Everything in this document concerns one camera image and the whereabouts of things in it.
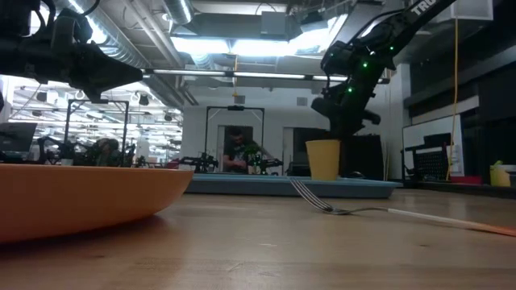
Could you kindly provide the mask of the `yellow cup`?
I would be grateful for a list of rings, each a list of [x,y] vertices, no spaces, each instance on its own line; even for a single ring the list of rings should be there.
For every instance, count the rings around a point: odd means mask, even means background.
[[[335,139],[306,142],[312,180],[335,181],[339,176],[340,141]]]

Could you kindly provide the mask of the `yellow bottle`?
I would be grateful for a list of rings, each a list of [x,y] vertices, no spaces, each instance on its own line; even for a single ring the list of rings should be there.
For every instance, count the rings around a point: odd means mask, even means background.
[[[514,170],[514,165],[503,164],[498,160],[489,167],[490,184],[495,187],[510,187],[510,172]]]

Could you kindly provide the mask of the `long ceiling light bar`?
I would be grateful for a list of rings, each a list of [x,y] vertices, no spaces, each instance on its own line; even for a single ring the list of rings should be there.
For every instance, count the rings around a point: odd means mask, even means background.
[[[310,74],[288,74],[277,72],[239,72],[239,71],[215,71],[215,70],[186,70],[165,68],[142,68],[143,75],[174,75],[187,77],[229,77],[229,78],[263,78],[291,81],[330,81],[345,82],[347,77]]]

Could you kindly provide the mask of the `fork with orange handle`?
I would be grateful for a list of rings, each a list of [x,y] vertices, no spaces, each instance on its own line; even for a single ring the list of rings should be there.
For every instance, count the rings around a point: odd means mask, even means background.
[[[430,214],[415,213],[415,212],[410,212],[410,211],[405,211],[405,210],[400,210],[400,209],[391,209],[391,208],[385,208],[385,207],[366,207],[366,208],[359,208],[359,209],[338,209],[338,208],[335,208],[334,206],[326,203],[325,201],[321,200],[319,197],[317,197],[300,180],[289,177],[288,181],[305,201],[307,201],[310,205],[312,205],[314,208],[316,208],[317,210],[319,210],[320,212],[323,212],[323,213],[344,216],[344,215],[353,215],[355,213],[361,213],[361,212],[365,212],[365,211],[379,211],[379,212],[398,214],[398,215],[407,216],[407,217],[411,217],[411,218],[419,218],[419,219],[428,220],[431,222],[440,222],[443,224],[448,224],[450,226],[464,228],[467,230],[484,231],[487,233],[501,234],[501,235],[516,238],[516,230],[515,229],[510,229],[510,228],[501,227],[501,226],[492,226],[492,225],[488,225],[485,223],[479,223],[479,222],[470,222],[470,221],[454,219],[454,218],[450,218],[450,217],[440,217],[440,216],[435,216],[435,215],[430,215]]]

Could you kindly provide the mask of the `blue plastic tray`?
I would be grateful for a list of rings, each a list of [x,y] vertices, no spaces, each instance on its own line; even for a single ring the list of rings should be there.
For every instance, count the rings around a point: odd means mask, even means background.
[[[185,190],[196,194],[226,194],[270,197],[296,197],[298,192],[290,183],[290,176],[201,174],[193,175]],[[295,176],[314,195],[320,198],[388,199],[394,189],[402,185],[392,181],[340,177],[335,181],[311,180]]]

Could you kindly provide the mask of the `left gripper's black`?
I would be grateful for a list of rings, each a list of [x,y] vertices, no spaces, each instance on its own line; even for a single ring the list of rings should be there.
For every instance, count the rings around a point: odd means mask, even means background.
[[[74,10],[63,9],[52,27],[48,80],[71,81],[91,101],[105,91],[143,80],[139,68],[106,55],[88,43],[93,34],[88,19]]]

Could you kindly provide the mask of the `person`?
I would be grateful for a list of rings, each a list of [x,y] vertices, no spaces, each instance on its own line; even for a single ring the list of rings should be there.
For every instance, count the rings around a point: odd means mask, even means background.
[[[227,128],[229,139],[223,148],[223,171],[229,173],[248,174],[247,149],[257,149],[258,143],[247,139],[237,126]]]

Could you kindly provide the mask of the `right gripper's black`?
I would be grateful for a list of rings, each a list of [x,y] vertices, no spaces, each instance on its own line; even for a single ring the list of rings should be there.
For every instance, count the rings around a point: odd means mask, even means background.
[[[347,139],[364,128],[363,121],[373,125],[381,123],[381,116],[367,110],[366,106],[375,93],[359,94],[348,86],[332,86],[322,90],[311,108],[330,121],[330,136],[333,139]]]

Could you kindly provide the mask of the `dark computer monitor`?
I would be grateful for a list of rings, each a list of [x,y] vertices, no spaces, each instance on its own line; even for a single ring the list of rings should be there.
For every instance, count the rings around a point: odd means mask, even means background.
[[[22,164],[27,161],[37,124],[0,123],[0,163]]]

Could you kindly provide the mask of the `silver ventilation duct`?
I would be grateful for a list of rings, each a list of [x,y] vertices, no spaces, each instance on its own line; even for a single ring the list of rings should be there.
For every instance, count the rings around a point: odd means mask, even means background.
[[[58,11],[64,8],[82,13],[88,10],[95,0],[53,0]],[[150,62],[130,40],[122,33],[108,15],[98,6],[93,12],[87,15],[90,26],[94,33],[102,33],[106,39],[98,45],[108,56],[120,60],[136,68],[148,68]],[[185,99],[162,77],[156,75],[144,76],[142,83],[150,92],[156,96],[164,105],[182,110]]]

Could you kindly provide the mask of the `whiteboard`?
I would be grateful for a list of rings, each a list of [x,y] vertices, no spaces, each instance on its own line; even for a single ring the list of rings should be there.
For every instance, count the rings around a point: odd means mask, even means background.
[[[422,138],[425,135],[442,133],[451,133],[450,145],[447,148],[449,163],[447,178],[464,176],[462,129],[458,114],[404,127],[402,130],[403,147],[422,144]]]

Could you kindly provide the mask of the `black metal rig frame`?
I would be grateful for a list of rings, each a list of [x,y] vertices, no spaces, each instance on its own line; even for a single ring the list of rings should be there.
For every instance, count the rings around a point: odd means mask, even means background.
[[[210,110],[211,109],[227,109],[228,111],[244,111],[244,110],[250,110],[252,113],[254,113],[253,110],[259,110],[261,111],[262,113],[262,118],[264,117],[264,108],[248,108],[248,107],[244,107],[244,106],[228,106],[228,107],[221,107],[221,106],[208,106],[206,108],[206,131],[205,131],[205,144],[204,144],[204,153],[207,153],[207,141],[208,141],[208,125],[209,125],[209,117],[210,117]],[[251,149],[250,147],[247,149],[247,153],[248,153],[248,169],[249,167],[253,166],[253,161],[252,159],[254,158],[254,156],[257,154],[257,152],[261,152],[261,154],[265,154],[265,155],[270,155],[264,148],[263,148],[263,145],[264,145],[264,137],[263,137],[263,134],[264,134],[264,120],[261,119],[261,145],[258,144],[258,148],[257,149]],[[224,143],[229,139],[229,134],[227,133],[227,128],[229,126],[236,126],[236,125],[225,125],[225,127],[223,128],[224,129],[224,139],[223,139],[223,148],[224,148]],[[244,134],[245,132],[243,132],[243,135],[247,138],[247,139],[252,139],[252,134],[250,135],[251,137],[248,137],[247,135]],[[222,169],[223,169],[223,154],[222,154],[222,158],[221,158],[221,161],[220,163],[222,164]]]
[[[86,100],[86,99],[69,99],[68,100],[68,107],[66,110],[66,120],[65,120],[65,130],[64,130],[64,144],[67,144],[69,141],[69,126],[70,126],[70,117],[72,114],[74,114],[77,110],[79,110],[85,103],[92,103],[92,104],[100,104],[100,105],[107,105],[110,103],[113,104],[124,104],[125,110],[123,110],[124,113],[124,124],[123,124],[123,139],[122,139],[122,154],[120,156],[121,160],[119,163],[120,167],[125,166],[125,157],[126,157],[126,139],[127,139],[127,125],[128,125],[128,118],[129,118],[129,101],[109,101],[107,99],[94,99],[94,100]]]

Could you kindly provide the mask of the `orange plate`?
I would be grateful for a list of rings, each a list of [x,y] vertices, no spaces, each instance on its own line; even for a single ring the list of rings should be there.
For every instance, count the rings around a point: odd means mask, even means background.
[[[178,200],[193,176],[159,168],[0,164],[0,244],[152,216]]]

